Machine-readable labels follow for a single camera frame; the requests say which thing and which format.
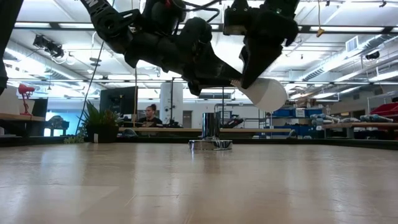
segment metal base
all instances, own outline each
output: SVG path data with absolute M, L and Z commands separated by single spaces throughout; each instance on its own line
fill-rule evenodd
M 219 151 L 232 149 L 232 140 L 190 140 L 188 144 L 190 150 Z

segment monitor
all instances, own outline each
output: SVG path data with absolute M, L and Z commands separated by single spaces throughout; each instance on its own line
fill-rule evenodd
M 121 114 L 136 114 L 137 111 L 134 112 L 134 105 L 137 105 L 136 93 L 135 86 L 101 90 L 99 110 L 109 109 Z

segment white column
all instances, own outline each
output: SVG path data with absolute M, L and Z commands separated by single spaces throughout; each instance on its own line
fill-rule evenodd
M 160 86 L 160 119 L 164 124 L 168 124 L 171 117 L 172 107 L 172 85 L 171 83 L 162 83 Z M 183 84 L 173 84 L 173 118 L 179 124 L 182 124 L 183 111 Z

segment wooden floor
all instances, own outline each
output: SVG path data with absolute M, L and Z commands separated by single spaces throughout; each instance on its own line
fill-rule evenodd
M 0 223 L 398 223 L 398 151 L 0 148 Z

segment air vent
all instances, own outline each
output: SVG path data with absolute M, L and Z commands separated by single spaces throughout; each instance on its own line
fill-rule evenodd
M 358 36 L 355 36 L 351 40 L 346 42 L 346 51 L 347 52 L 352 52 L 356 49 L 358 49 Z
M 230 100 L 232 94 L 231 93 L 224 93 L 224 99 Z M 223 99 L 222 93 L 201 93 L 199 95 L 199 99 L 212 99 L 212 100 L 221 100 Z
M 381 94 L 383 94 L 383 89 L 382 88 L 377 88 L 377 89 L 375 89 L 373 91 L 373 93 L 374 93 L 375 96 L 381 95 Z

